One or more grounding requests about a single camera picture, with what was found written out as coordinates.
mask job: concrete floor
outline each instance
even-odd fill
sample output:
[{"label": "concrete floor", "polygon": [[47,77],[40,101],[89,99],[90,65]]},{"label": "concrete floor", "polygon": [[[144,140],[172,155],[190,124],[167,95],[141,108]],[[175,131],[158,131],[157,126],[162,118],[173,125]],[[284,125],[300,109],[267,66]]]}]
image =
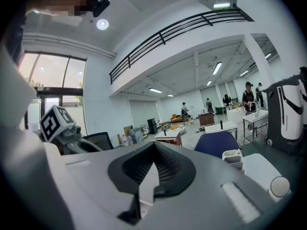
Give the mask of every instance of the concrete floor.
[{"label": "concrete floor", "polygon": [[[222,120],[223,122],[227,121],[227,115],[215,115],[214,116],[214,123],[215,124],[219,124],[220,120]],[[178,123],[172,123],[171,126],[178,126],[178,125],[182,125],[184,126],[184,122],[178,122]],[[194,147],[196,146],[199,138],[205,134],[204,131],[199,132],[199,128],[200,128],[200,121],[199,119],[194,119],[194,122],[192,124],[189,124],[187,126],[184,126],[186,128],[186,133],[183,134],[181,136],[181,142],[182,142],[182,146],[188,149],[194,149]],[[249,130],[247,129],[247,124],[245,126],[246,128],[246,136],[250,135]],[[244,139],[243,139],[243,122],[238,124],[238,134],[237,134],[237,141],[238,143],[243,146],[244,144],[248,144],[247,141],[245,141],[244,143]],[[232,130],[231,131],[232,135],[235,137],[235,131]],[[149,134],[148,137],[144,140],[144,141],[155,141],[155,138],[152,134]]]}]

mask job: faucet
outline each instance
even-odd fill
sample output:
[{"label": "faucet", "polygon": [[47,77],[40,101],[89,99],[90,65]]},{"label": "faucet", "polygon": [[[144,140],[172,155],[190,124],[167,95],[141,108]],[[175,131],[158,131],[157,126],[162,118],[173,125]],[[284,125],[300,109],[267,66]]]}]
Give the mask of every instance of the faucet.
[{"label": "faucet", "polygon": [[252,103],[254,103],[256,105],[256,110],[257,110],[257,117],[258,117],[258,113],[259,113],[259,108],[258,108],[258,104],[256,102],[251,102],[249,105],[249,110],[251,111],[251,105]]}]

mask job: black railing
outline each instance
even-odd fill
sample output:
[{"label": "black railing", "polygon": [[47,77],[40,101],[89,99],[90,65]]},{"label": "black railing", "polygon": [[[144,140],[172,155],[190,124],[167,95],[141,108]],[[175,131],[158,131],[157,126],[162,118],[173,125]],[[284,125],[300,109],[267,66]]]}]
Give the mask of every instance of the black railing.
[{"label": "black railing", "polygon": [[199,13],[190,16],[181,21],[175,22],[161,31],[155,33],[134,50],[132,50],[123,60],[110,72],[111,84],[117,79],[125,70],[140,58],[148,54],[150,51],[165,45],[169,40],[181,34],[200,28],[202,26],[214,26],[216,23],[235,22],[235,21],[253,21],[247,14],[240,10],[236,5],[234,9],[222,9],[205,13]]}]

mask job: wooden cabinet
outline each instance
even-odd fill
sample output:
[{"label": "wooden cabinet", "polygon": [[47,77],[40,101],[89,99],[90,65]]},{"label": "wooden cabinet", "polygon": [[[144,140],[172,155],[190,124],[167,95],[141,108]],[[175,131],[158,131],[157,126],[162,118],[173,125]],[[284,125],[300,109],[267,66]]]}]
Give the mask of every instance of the wooden cabinet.
[{"label": "wooden cabinet", "polygon": [[208,126],[208,125],[214,125],[214,117],[213,113],[201,113],[198,114],[200,125],[201,126]]}]

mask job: chair backrest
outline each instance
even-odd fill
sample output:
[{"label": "chair backrest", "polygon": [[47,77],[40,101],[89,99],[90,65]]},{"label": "chair backrest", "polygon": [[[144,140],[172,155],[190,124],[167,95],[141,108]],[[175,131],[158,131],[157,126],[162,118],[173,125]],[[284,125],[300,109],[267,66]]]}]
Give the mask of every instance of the chair backrest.
[{"label": "chair backrest", "polygon": [[86,139],[92,143],[94,143],[96,146],[101,148],[102,150],[111,150],[114,149],[109,134],[107,132],[101,132],[97,134],[92,134],[89,136],[83,137],[83,139]]}]

